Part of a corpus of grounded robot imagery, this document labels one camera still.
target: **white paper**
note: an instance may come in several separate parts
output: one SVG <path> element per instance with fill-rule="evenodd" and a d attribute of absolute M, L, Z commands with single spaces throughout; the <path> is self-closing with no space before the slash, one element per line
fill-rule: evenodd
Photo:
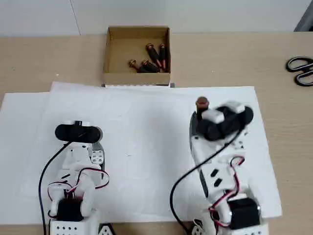
<path fill-rule="evenodd" d="M 17 195 L 48 93 L 5 94 L 0 110 L 0 224 L 40 222 L 37 198 Z"/>
<path fill-rule="evenodd" d="M 214 107 L 229 100 L 250 105 L 255 113 L 249 125 L 246 165 L 266 192 L 266 217 L 281 215 L 281 205 L 271 166 L 263 122 L 253 87 L 181 88 L 169 91 L 130 91 L 54 84 L 36 141 L 32 167 L 26 172 L 24 196 L 36 196 L 32 182 L 47 158 L 60 148 L 55 127 L 64 120 L 88 120 L 104 130 L 110 185 L 97 194 L 102 220 L 141 221 L 135 215 L 155 215 L 172 221 L 169 192 L 174 181 L 194 165 L 189 149 L 189 121 L 195 100 L 205 95 Z M 53 180 L 61 162 L 51 166 L 46 181 Z M 195 173 L 175 193 L 175 207 L 182 219 L 199 216 L 207 204 Z"/>

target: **black scissors handle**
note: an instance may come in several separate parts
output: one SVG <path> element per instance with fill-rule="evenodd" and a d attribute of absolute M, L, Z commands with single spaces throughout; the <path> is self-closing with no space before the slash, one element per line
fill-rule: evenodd
<path fill-rule="evenodd" d="M 291 64 L 294 61 L 305 61 L 307 62 L 307 64 L 292 68 Z M 310 68 L 313 68 L 313 59 L 311 59 L 310 57 L 306 57 L 306 56 L 293 57 L 286 63 L 286 70 L 289 72 L 298 72 L 298 71 L 305 72 L 306 70 L 309 70 Z"/>
<path fill-rule="evenodd" d="M 304 61 L 307 62 L 304 65 L 300 65 L 298 67 L 291 67 L 291 64 L 294 61 Z M 313 59 L 311 59 L 310 57 L 306 57 L 306 56 L 296 56 L 291 58 L 289 61 L 287 61 L 286 63 L 286 70 L 289 72 L 298 72 L 298 71 L 302 71 L 303 73 L 298 74 L 295 78 L 294 78 L 294 82 L 302 87 L 310 87 L 313 86 L 313 82 L 310 83 L 306 83 L 302 81 L 302 78 L 313 75 Z"/>

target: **wooden table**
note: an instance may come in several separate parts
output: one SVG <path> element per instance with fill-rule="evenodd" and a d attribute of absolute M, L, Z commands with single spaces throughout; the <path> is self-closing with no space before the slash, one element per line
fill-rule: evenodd
<path fill-rule="evenodd" d="M 272 235 L 313 230 L 313 88 L 294 84 L 287 59 L 313 57 L 311 33 L 173 34 L 177 87 L 255 86 L 281 195 Z M 105 36 L 0 38 L 0 100 L 5 92 L 48 91 L 52 81 L 101 85 Z M 183 234 L 177 223 L 116 224 L 118 235 Z M 39 235 L 40 225 L 0 226 L 0 235 Z"/>

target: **screw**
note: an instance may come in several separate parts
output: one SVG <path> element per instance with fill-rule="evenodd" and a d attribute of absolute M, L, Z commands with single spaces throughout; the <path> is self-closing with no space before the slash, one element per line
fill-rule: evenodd
<path fill-rule="evenodd" d="M 149 60 L 144 60 L 141 62 L 141 64 L 148 71 L 160 72 L 160 69 L 157 66 L 155 66 L 154 64 L 150 63 Z"/>
<path fill-rule="evenodd" d="M 134 68 L 138 73 L 149 72 L 144 67 L 139 66 L 136 62 L 136 60 L 130 60 L 128 63 L 129 67 Z"/>
<path fill-rule="evenodd" d="M 156 49 L 154 48 L 153 44 L 151 43 L 148 43 L 146 45 L 146 50 L 151 58 L 151 60 L 157 65 L 159 66 L 160 68 L 162 67 L 160 61 L 158 60 L 158 54 L 157 54 L 157 51 Z"/>
<path fill-rule="evenodd" d="M 163 69 L 166 69 L 166 61 L 165 61 L 165 44 L 162 43 L 160 45 L 160 55 L 159 55 L 159 61 L 162 63 Z"/>
<path fill-rule="evenodd" d="M 202 112 L 209 108 L 209 101 L 206 97 L 200 96 L 196 101 L 197 107 L 197 118 L 198 120 L 202 119 Z"/>

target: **white robotic arm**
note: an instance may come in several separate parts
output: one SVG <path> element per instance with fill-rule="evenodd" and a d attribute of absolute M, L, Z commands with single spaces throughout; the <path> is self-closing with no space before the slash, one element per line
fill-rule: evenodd
<path fill-rule="evenodd" d="M 211 206 L 203 209 L 201 220 L 195 220 L 191 234 L 267 235 L 268 225 L 260 207 L 262 194 L 244 165 L 246 125 L 252 121 L 253 112 L 238 102 L 208 109 L 205 100 L 201 97 L 196 102 L 197 112 L 190 123 L 190 147 L 196 165 L 222 149 L 239 129 L 241 134 L 217 158 L 198 168 Z"/>
<path fill-rule="evenodd" d="M 47 188 L 51 200 L 50 234 L 71 234 L 73 229 L 75 234 L 97 235 L 100 213 L 93 207 L 95 191 L 109 183 L 99 143 L 102 132 L 89 123 L 75 121 L 58 126 L 56 136 L 71 144 L 56 181 Z M 108 226 L 104 230 L 111 233 Z"/>

